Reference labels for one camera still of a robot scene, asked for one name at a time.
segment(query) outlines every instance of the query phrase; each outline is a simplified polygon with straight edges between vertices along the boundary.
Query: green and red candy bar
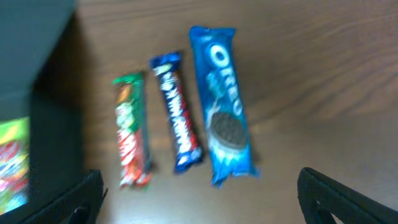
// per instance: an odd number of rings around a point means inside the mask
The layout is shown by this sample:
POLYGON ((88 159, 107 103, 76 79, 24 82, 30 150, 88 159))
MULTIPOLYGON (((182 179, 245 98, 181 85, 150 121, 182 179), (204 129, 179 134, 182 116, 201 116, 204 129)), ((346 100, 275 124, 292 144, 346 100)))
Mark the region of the green and red candy bar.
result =
POLYGON ((146 185, 150 163, 146 145, 144 108, 144 80, 142 73, 131 73, 113 80, 118 85, 116 124, 118 125, 119 155, 121 158, 120 186, 146 185))

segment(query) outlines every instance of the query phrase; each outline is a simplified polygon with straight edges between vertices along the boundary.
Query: wooden table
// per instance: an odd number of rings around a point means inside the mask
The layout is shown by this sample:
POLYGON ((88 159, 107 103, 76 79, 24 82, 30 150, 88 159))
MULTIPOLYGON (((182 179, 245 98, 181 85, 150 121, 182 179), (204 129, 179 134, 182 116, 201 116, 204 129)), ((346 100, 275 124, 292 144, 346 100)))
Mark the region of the wooden table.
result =
POLYGON ((392 0, 81 0, 51 71, 75 78, 63 86, 84 112, 86 167, 101 169, 109 187, 98 223, 304 223, 296 184, 305 166, 398 210, 397 11, 392 0), (174 176, 164 104, 148 72, 158 169, 147 191, 119 190, 115 77, 183 50, 205 142, 188 39, 195 24, 237 28, 234 58, 263 175, 213 189, 207 159, 174 176))

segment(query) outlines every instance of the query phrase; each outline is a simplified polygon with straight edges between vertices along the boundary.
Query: oreo logo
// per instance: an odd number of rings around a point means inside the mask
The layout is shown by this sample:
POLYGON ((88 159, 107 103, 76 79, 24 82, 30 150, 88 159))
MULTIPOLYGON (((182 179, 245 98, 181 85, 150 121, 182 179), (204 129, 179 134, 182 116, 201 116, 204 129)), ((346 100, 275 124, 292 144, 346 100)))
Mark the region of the oreo logo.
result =
POLYGON ((243 111, 242 101, 239 97, 238 84, 236 83, 234 68, 231 63, 231 56, 227 49, 221 44, 212 43, 207 46, 205 55, 210 64, 223 77, 229 100, 233 104, 233 112, 236 116, 243 111))

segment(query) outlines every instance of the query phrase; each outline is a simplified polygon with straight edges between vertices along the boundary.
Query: oreo cookie image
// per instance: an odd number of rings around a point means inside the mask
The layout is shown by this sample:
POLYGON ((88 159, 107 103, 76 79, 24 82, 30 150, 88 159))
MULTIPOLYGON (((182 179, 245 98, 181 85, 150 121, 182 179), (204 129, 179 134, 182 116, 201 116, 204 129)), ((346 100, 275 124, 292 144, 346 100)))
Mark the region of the oreo cookie image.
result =
POLYGON ((248 136, 240 120, 230 113, 216 112, 211 117, 210 134, 222 145, 235 152, 241 152, 248 144, 248 136))

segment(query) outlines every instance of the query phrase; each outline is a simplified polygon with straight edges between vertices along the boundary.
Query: black plastic object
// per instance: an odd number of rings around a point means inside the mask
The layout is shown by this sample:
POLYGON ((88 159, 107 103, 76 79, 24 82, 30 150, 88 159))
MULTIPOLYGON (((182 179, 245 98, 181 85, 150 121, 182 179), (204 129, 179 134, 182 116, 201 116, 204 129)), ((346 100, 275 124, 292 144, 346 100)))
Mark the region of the black plastic object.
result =
POLYGON ((298 200, 308 224, 398 223, 398 212, 311 169, 303 168, 297 182, 298 200))
POLYGON ((32 85, 75 7, 75 0, 0 1, 0 121, 30 114, 32 85))
POLYGON ((101 172, 93 170, 80 183, 21 223, 55 224, 65 219, 69 219, 69 224, 95 223, 106 195, 103 185, 101 172))

